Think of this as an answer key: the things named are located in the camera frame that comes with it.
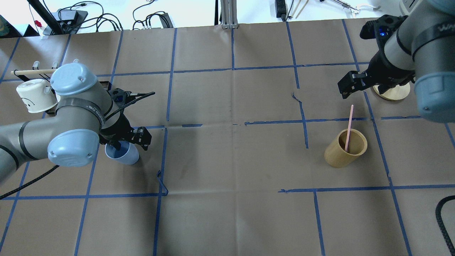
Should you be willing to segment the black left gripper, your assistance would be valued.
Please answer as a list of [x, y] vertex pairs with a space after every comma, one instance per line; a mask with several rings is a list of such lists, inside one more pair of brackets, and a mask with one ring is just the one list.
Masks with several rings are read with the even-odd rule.
[[152, 135], [146, 127], [132, 128], [129, 120], [124, 115], [124, 109], [139, 100], [147, 97], [147, 94], [134, 94], [122, 89], [105, 90], [109, 95], [109, 108], [104, 111], [105, 125], [100, 130], [100, 144], [121, 149], [120, 141], [137, 144], [148, 151]]

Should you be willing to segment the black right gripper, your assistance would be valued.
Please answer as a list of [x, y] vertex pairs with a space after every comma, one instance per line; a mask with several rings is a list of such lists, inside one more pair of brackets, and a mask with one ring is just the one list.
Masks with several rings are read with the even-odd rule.
[[351, 94], [364, 91], [367, 88], [377, 85], [380, 94], [384, 94], [389, 89], [397, 85], [403, 86], [413, 81], [416, 77], [414, 70], [405, 70], [394, 65], [385, 55], [385, 46], [392, 38], [395, 31], [405, 21], [408, 16], [383, 15], [376, 20], [365, 23], [360, 31], [362, 39], [376, 39], [378, 51], [369, 62], [368, 69], [364, 72], [348, 71], [341, 78], [337, 85], [339, 93], [343, 99], [347, 99]]

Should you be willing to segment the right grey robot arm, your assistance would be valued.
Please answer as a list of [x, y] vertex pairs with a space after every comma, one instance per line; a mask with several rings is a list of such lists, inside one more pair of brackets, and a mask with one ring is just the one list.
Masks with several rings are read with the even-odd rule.
[[342, 97], [373, 86], [384, 94], [411, 81], [421, 117], [453, 123], [454, 15], [453, 0], [422, 0], [408, 16], [384, 15], [366, 22], [359, 35], [375, 39], [378, 51], [365, 71], [349, 71], [338, 82]]

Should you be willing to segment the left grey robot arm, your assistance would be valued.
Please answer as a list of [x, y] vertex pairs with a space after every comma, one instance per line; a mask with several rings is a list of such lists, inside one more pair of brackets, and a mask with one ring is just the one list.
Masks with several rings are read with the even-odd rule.
[[81, 167], [96, 157], [99, 145], [123, 164], [134, 164], [152, 136], [145, 127], [132, 128], [124, 108], [147, 94], [107, 90], [87, 66], [70, 63], [57, 68], [48, 82], [60, 97], [50, 118], [1, 126], [1, 182], [29, 161], [49, 159], [56, 165]]

